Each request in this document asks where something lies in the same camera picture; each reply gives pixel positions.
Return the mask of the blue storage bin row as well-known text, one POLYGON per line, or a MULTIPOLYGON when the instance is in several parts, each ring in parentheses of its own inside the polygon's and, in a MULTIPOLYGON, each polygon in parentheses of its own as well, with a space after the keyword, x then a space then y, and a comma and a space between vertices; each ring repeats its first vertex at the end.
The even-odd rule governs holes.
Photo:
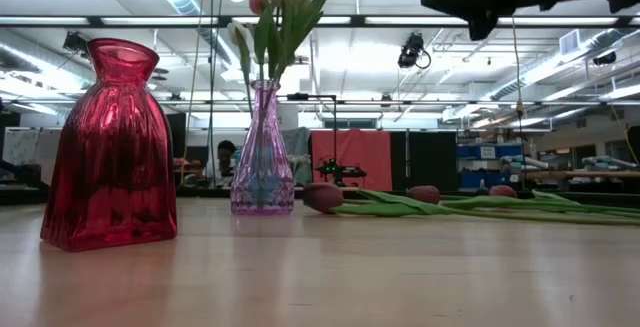
POLYGON ((522 154, 516 144, 468 144, 457 147, 457 158, 468 160, 498 160, 505 156, 522 154))
POLYGON ((516 185, 518 176, 508 172, 463 171, 460 173, 460 187, 463 189, 490 188, 497 185, 516 185))

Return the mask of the dark red tulip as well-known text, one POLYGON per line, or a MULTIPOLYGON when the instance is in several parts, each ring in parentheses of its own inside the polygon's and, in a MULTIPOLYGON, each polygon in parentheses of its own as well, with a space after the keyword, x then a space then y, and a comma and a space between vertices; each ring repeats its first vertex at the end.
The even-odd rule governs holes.
MULTIPOLYGON (((507 185, 493 186, 488 190, 488 194, 490 196, 509 197, 509 198, 518 200, 517 192, 512 187, 507 185)), ((590 208, 590 209, 606 211, 606 212, 629 212, 629 213, 640 214, 640 207, 617 207, 617 206, 581 204, 579 202, 569 200, 567 198, 561 197, 556 194, 540 192, 537 190, 533 191, 532 198, 524 199, 524 202, 536 203, 538 205, 545 204, 545 205, 562 206, 562 207, 584 207, 584 208, 590 208)))
POLYGON ((481 189, 481 193, 477 196, 443 196, 435 186, 417 186, 411 188, 407 192, 407 196, 411 199, 438 204, 448 208, 459 210, 475 210, 475 209, 509 209, 509 210, 539 210, 552 213, 596 213, 603 215, 639 218, 640 214, 629 212, 606 212, 594 210, 584 207, 562 207, 552 205, 538 205, 536 203, 524 202, 524 199, 518 200, 509 197, 490 196, 488 190, 481 189))
POLYGON ((401 196, 364 189, 358 190, 357 193, 362 197, 361 199, 347 200, 343 191, 335 185, 311 184, 304 188, 303 204, 323 214, 376 217, 458 215, 514 221, 640 227, 639 218, 596 213, 552 213, 539 210, 483 208, 468 211, 420 202, 409 198, 407 193, 401 196))

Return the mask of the person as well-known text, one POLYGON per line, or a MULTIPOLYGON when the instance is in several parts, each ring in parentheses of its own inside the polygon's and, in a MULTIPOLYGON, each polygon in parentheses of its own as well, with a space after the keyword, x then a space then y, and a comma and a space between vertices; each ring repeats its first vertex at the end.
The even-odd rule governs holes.
POLYGON ((217 146, 217 187, 229 187, 235 176, 236 147, 229 140, 221 141, 217 146))

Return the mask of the white board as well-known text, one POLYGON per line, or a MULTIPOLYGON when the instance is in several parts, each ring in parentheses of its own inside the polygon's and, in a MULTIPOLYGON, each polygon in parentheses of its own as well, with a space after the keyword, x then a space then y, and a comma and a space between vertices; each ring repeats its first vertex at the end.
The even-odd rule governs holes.
POLYGON ((5 131, 2 159, 16 166, 34 163, 38 141, 38 130, 7 129, 5 131))

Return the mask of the thin black metal stand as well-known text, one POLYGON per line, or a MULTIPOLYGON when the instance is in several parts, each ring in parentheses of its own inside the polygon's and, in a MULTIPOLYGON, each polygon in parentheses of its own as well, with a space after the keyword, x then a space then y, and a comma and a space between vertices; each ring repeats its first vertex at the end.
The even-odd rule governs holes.
POLYGON ((307 93, 293 93, 287 94, 286 100, 289 102, 307 102, 310 100, 316 100, 318 103, 323 104, 325 100, 330 100, 333 104, 333 165, 336 165, 338 162, 338 153, 337 153, 337 105, 338 100, 335 94, 307 94, 307 93))

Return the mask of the black ceiling mounted device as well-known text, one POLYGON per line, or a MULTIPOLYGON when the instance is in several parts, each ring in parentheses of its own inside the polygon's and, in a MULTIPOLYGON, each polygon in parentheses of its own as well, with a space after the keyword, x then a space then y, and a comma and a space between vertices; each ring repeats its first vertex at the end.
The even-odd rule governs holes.
POLYGON ((68 32, 64 39, 62 48, 74 55, 79 55, 82 58, 89 57, 87 40, 78 32, 68 32))

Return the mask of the red partition panel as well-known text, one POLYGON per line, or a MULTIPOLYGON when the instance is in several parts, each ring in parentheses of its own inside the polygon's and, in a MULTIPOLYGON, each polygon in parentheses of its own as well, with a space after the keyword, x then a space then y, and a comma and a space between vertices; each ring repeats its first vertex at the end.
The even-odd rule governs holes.
MULTIPOLYGON (((340 166, 357 166, 365 177, 343 178, 346 185, 357 183, 360 187, 375 191, 392 190, 391 134, 385 131, 363 131, 351 129, 337 132, 337 163, 340 166)), ((325 178, 317 171, 333 158, 333 132, 315 130, 311 132, 311 157, 313 181, 325 178)))

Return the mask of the black drone green lights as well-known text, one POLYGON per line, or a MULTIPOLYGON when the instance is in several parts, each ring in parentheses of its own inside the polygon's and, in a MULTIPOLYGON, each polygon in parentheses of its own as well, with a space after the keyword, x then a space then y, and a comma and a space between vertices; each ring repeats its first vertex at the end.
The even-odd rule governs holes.
POLYGON ((314 168, 322 176, 340 175, 347 178, 365 178, 367 173, 359 166, 343 166, 339 165, 334 158, 321 160, 320 164, 314 168))

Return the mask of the red ribbed glass vase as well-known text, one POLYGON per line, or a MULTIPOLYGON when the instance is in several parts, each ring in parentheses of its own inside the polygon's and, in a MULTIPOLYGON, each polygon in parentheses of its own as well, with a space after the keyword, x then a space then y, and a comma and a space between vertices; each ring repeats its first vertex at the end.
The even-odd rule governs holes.
POLYGON ((146 88, 159 57, 115 38, 88 51, 96 81, 61 131, 40 237, 69 252, 173 239, 171 131, 146 88))

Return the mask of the wooden workbench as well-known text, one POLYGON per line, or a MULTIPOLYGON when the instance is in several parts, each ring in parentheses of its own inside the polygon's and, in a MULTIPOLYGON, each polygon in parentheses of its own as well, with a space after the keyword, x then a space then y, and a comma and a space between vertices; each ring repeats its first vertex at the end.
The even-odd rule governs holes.
POLYGON ((571 178, 618 178, 640 179, 640 171, 525 171, 522 179, 527 180, 565 180, 571 178))

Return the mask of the black monitor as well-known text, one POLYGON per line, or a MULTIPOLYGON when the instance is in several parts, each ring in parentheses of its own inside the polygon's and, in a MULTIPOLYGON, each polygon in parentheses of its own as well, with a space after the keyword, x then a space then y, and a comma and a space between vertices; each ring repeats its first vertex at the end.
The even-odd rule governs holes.
POLYGON ((185 113, 175 113, 167 115, 174 158, 182 158, 185 151, 187 115, 185 113))

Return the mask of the black overhead crossbar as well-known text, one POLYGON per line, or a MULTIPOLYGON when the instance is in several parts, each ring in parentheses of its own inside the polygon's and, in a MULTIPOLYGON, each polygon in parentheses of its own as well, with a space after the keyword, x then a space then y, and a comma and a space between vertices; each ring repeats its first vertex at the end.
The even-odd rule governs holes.
MULTIPOLYGON (((27 16, 0 15, 0 28, 167 28, 224 27, 231 21, 254 24, 256 16, 27 16)), ((462 28, 468 23, 443 15, 328 15, 322 28, 462 28)), ((640 28, 640 15, 500 17, 499 28, 640 28)))

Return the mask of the black partition panel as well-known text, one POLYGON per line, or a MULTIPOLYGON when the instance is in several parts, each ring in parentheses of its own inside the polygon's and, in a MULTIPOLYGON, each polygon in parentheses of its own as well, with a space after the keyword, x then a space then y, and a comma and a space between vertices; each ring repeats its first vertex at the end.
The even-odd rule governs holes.
POLYGON ((456 134, 451 132, 391 132, 392 190, 432 185, 440 191, 456 191, 456 148, 456 134))

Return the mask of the grey cloth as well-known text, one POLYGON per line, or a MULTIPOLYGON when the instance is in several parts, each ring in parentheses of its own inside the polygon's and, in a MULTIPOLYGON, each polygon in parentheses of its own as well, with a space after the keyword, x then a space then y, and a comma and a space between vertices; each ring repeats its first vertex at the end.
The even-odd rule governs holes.
POLYGON ((282 132, 287 160, 296 186, 312 181, 310 136, 311 131, 305 127, 282 132))

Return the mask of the black aluminium table frame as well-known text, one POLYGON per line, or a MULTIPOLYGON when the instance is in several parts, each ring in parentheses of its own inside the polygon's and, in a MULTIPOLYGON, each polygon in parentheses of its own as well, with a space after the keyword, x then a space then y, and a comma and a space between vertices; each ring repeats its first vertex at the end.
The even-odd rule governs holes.
MULTIPOLYGON (((640 209, 640 194, 610 194, 558 192, 558 195, 583 205, 603 205, 640 209)), ((178 189, 176 196, 180 198, 214 198, 229 199, 230 191, 225 189, 178 189)), ((0 206, 28 205, 45 203, 48 192, 37 189, 0 189, 0 206)))

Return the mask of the purple cut glass vase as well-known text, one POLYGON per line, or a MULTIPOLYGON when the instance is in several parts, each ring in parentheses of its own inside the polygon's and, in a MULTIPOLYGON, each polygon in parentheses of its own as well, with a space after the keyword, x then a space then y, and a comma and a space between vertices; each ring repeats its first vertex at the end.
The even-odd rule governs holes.
POLYGON ((251 83, 253 117, 231 184, 234 215, 289 215, 294 209, 295 181, 277 118, 280 85, 251 83))

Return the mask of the white ceiling vent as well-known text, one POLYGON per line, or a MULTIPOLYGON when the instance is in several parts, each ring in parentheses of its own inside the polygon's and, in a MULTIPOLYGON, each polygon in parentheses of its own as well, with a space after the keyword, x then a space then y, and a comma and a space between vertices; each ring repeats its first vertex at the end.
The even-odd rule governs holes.
POLYGON ((581 49, 580 30, 574 29, 559 38, 559 49, 562 56, 578 52, 581 49))

